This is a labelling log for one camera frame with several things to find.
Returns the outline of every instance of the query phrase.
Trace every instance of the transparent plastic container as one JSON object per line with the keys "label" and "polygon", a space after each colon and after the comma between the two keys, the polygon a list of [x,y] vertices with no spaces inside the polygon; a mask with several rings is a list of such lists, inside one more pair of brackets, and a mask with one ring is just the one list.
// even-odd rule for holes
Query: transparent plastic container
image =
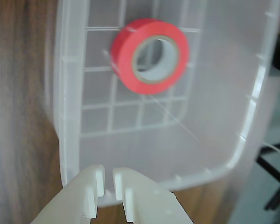
{"label": "transparent plastic container", "polygon": [[[149,96],[129,91],[109,59],[116,34],[146,17],[179,27],[191,50],[179,82]],[[52,114],[63,185],[103,164],[102,206],[116,203],[113,168],[167,189],[228,173],[254,135],[279,20],[280,0],[59,1]]]}

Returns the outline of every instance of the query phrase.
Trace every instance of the tape roll core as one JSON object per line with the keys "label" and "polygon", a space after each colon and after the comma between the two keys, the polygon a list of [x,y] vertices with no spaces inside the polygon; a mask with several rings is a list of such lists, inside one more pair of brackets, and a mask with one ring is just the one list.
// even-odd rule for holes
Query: tape roll core
{"label": "tape roll core", "polygon": [[[138,71],[137,59],[141,51],[151,42],[159,40],[162,43],[161,58],[158,63],[146,71]],[[169,37],[156,35],[146,39],[135,51],[132,60],[133,71],[136,77],[144,83],[159,83],[168,78],[175,70],[179,60],[179,50],[176,43]]]}

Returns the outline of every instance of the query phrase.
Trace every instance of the wooden table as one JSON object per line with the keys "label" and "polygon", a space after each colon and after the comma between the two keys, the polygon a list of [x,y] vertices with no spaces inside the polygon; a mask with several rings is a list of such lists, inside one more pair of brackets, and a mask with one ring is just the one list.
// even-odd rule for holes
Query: wooden table
{"label": "wooden table", "polygon": [[[58,138],[44,110],[56,6],[0,0],[0,224],[29,224],[62,188]],[[196,224],[227,222],[253,163],[247,158],[223,180],[176,192]],[[122,205],[99,209],[91,223],[126,223]]]}

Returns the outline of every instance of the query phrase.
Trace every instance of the grid pattern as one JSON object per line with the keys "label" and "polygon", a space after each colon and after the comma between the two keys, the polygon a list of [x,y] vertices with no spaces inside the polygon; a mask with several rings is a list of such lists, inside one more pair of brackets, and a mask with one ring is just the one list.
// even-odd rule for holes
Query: grid pattern
{"label": "grid pattern", "polygon": [[[89,23],[85,28],[81,137],[180,124],[187,109],[192,83],[203,1],[177,0],[172,4],[170,0],[115,0],[109,8],[102,4],[101,0],[91,0]],[[107,17],[98,13],[102,7],[109,13]],[[189,14],[189,8],[200,13],[194,15],[196,23],[188,18],[188,15],[193,16]],[[178,26],[191,45],[191,61],[180,81],[157,95],[139,95],[129,91],[109,66],[108,49],[116,34],[129,22],[143,17],[157,18]],[[147,49],[148,56],[142,66],[151,66],[152,52],[152,48]]]}

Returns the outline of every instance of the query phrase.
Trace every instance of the white wire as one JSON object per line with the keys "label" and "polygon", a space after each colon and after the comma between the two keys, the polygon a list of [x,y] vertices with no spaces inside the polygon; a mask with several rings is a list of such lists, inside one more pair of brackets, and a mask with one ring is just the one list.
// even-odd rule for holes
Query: white wire
{"label": "white wire", "polygon": [[262,144],[263,144],[264,146],[268,146],[268,147],[270,147],[271,149],[275,150],[276,152],[280,153],[280,149],[278,149],[277,147],[271,145],[270,143],[262,142]]}

